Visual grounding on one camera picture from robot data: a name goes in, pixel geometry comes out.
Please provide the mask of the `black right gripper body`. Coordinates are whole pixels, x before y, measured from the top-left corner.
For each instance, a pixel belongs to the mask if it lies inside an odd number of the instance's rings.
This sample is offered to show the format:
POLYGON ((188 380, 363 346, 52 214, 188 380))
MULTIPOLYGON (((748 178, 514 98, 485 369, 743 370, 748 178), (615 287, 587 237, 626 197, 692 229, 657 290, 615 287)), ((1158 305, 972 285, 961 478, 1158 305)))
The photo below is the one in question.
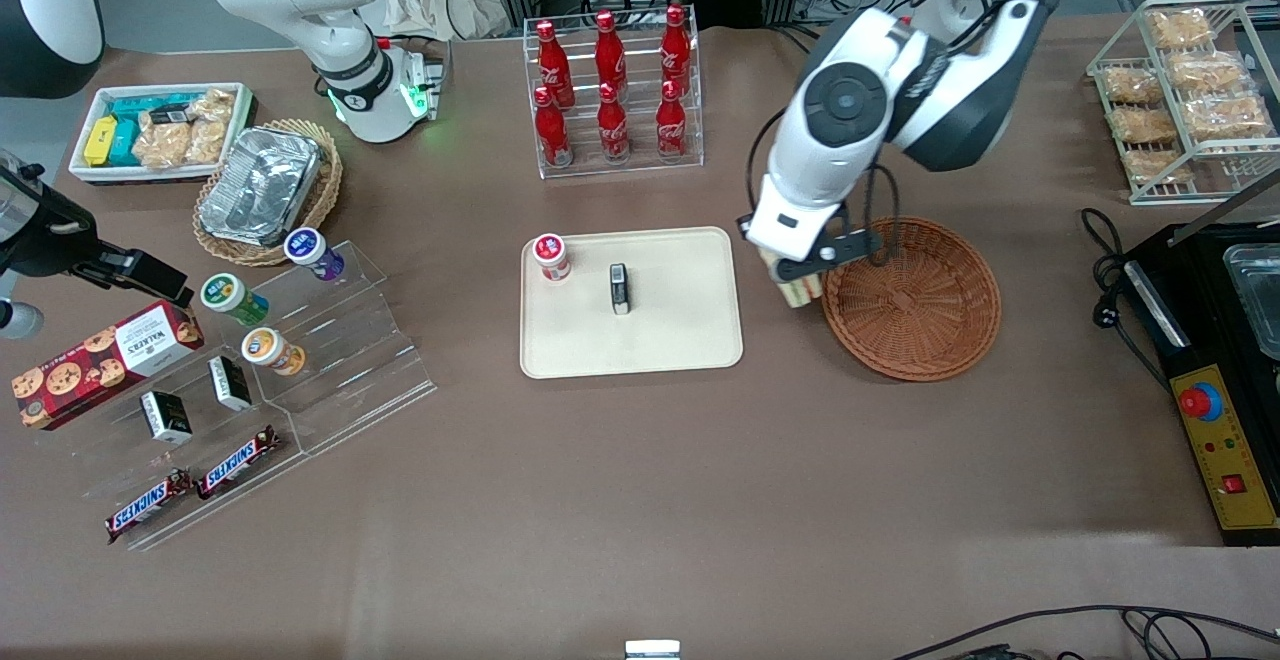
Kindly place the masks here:
POLYGON ((27 278, 68 272, 95 258, 95 217, 42 182, 40 164, 1 153, 1 269, 27 278))

